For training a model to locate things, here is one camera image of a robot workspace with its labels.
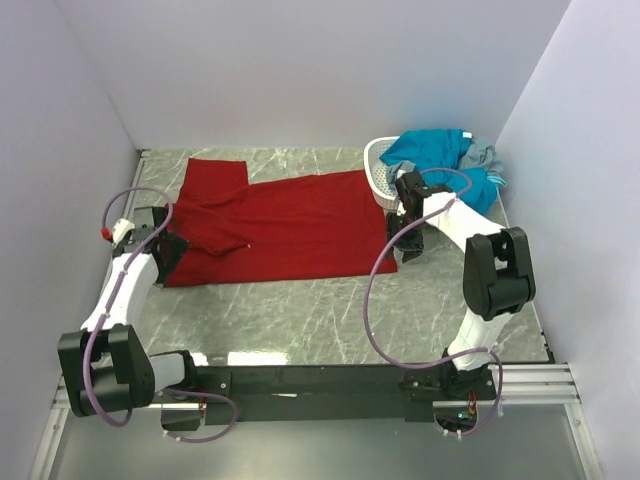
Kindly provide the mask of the red t shirt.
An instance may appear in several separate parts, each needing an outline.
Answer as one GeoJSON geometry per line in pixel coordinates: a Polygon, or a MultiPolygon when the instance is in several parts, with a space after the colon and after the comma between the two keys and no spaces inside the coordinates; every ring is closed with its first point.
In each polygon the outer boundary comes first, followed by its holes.
{"type": "Polygon", "coordinates": [[[386,244],[362,170],[252,184],[244,162],[192,158],[172,228],[189,243],[173,288],[367,275],[386,244]]]}

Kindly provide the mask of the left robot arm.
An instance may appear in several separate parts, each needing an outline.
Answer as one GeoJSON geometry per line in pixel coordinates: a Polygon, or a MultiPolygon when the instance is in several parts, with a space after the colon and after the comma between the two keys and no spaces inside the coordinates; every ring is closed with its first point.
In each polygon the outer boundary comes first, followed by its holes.
{"type": "Polygon", "coordinates": [[[98,303],[57,351],[70,408],[78,417],[126,411],[151,404],[156,393],[176,401],[193,399],[200,388],[186,350],[148,355],[134,325],[153,286],[168,285],[189,243],[172,231],[166,207],[140,207],[132,221],[119,220],[107,233],[114,243],[111,273],[98,303]]]}

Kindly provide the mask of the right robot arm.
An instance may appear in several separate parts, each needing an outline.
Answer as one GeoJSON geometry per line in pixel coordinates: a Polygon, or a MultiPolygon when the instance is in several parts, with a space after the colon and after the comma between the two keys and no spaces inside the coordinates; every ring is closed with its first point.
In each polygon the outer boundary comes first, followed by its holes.
{"type": "Polygon", "coordinates": [[[445,185],[429,186],[416,171],[395,181],[400,204],[387,215],[387,238],[432,213],[426,221],[464,254],[462,290],[467,305],[446,356],[490,349],[512,316],[532,301],[536,286],[526,233],[488,220],[445,185]]]}

